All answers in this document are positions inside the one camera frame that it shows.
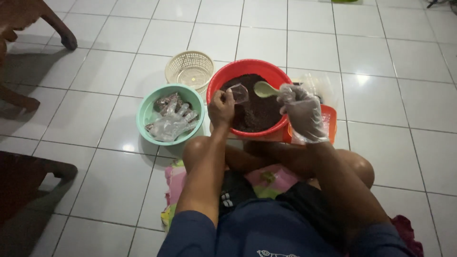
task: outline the dark red cloth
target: dark red cloth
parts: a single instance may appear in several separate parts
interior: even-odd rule
[[[417,256],[424,257],[424,249],[422,243],[414,240],[414,230],[411,227],[411,221],[402,215],[397,215],[395,218],[390,219],[392,225],[395,226],[401,239],[405,242],[406,246]]]

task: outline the cream plastic basket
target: cream plastic basket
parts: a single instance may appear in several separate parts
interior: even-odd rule
[[[206,54],[198,51],[185,51],[165,66],[168,83],[180,83],[206,95],[206,88],[214,73],[214,62]]]

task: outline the mint green bowl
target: mint green bowl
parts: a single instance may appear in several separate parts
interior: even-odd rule
[[[198,124],[197,126],[190,132],[185,132],[181,134],[175,141],[173,142],[162,142],[157,141],[154,139],[154,136],[150,135],[149,132],[146,130],[145,126],[154,120],[156,120],[158,116],[158,112],[154,111],[154,102],[155,100],[168,96],[171,93],[178,92],[184,102],[189,102],[192,105],[192,110],[198,112]],[[197,130],[201,127],[204,118],[204,111],[205,105],[203,104],[202,97],[200,94],[197,93],[194,89],[183,85],[183,84],[167,84],[161,86],[160,88],[154,90],[148,96],[143,98],[140,103],[137,112],[137,128],[140,131],[140,134],[149,142],[156,144],[156,145],[177,145],[186,140],[188,140],[191,136],[197,132]]]

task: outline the black shorts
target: black shorts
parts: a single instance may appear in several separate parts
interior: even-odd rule
[[[226,171],[219,202],[219,217],[235,210],[238,204],[255,198],[257,196],[251,184],[241,172]],[[276,201],[290,204],[295,211],[300,213],[314,227],[324,240],[336,249],[344,249],[343,227],[334,218],[327,201],[319,189],[308,185],[306,182],[298,182],[286,192],[278,195]]]

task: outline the red plastic basin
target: red plastic basin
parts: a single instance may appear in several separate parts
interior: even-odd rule
[[[268,63],[266,61],[255,60],[255,59],[244,59],[231,62],[226,66],[222,67],[209,81],[208,89],[206,92],[206,101],[209,104],[213,97],[214,92],[222,87],[222,85],[236,77],[245,74],[257,74],[262,76],[266,81],[274,88],[279,89],[279,87],[284,84],[292,84],[292,81],[289,77],[282,71],[282,69],[277,66]],[[282,116],[281,120],[276,123],[273,127],[255,133],[243,132],[231,128],[231,132],[235,135],[242,137],[260,137],[271,134],[282,127],[287,125],[287,116]]]

